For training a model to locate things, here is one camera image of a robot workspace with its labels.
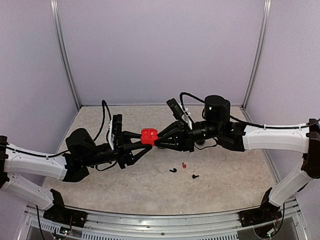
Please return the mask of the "red round charging case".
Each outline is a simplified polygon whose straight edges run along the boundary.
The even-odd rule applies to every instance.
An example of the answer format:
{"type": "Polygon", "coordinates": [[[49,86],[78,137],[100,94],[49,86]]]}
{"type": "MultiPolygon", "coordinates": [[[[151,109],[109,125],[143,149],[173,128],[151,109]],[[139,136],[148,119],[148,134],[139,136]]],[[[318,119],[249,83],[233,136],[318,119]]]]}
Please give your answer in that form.
{"type": "Polygon", "coordinates": [[[158,138],[158,131],[155,128],[144,128],[141,130],[140,141],[143,145],[155,146],[158,138]]]}

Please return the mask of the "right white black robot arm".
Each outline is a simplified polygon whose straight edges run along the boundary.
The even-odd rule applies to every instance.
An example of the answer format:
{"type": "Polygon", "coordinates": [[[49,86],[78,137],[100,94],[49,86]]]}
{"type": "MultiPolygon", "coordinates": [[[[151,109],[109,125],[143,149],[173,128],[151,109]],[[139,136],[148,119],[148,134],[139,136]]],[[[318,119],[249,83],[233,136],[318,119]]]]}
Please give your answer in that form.
{"type": "Polygon", "coordinates": [[[268,190],[256,210],[256,218],[266,222],[289,197],[320,177],[320,125],[311,118],[298,125],[260,125],[231,116],[231,103],[219,95],[209,95],[202,103],[203,121],[193,121],[182,102],[172,98],[167,105],[176,119],[160,133],[155,146],[179,152],[193,152],[196,143],[214,139],[230,151],[284,150],[302,153],[303,162],[276,187],[268,190]]]}

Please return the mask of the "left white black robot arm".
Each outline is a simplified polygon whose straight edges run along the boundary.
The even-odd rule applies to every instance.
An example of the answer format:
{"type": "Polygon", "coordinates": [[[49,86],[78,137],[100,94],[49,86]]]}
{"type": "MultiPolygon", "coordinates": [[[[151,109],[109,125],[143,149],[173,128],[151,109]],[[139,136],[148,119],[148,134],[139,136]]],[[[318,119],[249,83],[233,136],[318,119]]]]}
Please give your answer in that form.
{"type": "Polygon", "coordinates": [[[88,131],[78,128],[66,139],[67,151],[56,155],[28,152],[0,137],[0,189],[14,194],[49,211],[63,223],[70,218],[61,194],[54,189],[42,188],[19,176],[19,173],[45,176],[68,183],[77,183],[90,173],[88,168],[105,163],[115,163],[124,169],[135,164],[152,149],[158,139],[156,134],[142,131],[136,134],[122,131],[114,137],[114,145],[97,145],[88,131]]]}

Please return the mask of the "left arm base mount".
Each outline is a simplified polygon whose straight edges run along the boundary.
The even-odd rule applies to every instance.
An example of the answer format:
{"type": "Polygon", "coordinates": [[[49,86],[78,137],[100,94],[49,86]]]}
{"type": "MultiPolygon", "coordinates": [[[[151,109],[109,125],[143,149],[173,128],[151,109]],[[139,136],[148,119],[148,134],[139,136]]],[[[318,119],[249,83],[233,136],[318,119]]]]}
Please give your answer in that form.
{"type": "Polygon", "coordinates": [[[43,217],[47,220],[79,228],[84,227],[87,216],[88,213],[85,211],[54,206],[48,210],[45,210],[43,214],[43,217]]]}

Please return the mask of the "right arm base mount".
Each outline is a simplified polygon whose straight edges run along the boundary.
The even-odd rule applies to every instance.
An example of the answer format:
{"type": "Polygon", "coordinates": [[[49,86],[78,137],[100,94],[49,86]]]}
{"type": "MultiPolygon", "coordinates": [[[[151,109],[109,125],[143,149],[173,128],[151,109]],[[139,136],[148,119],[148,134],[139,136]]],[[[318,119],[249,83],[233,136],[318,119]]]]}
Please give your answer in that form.
{"type": "Polygon", "coordinates": [[[253,208],[238,213],[242,227],[249,227],[282,218],[279,208],[253,208]]]}

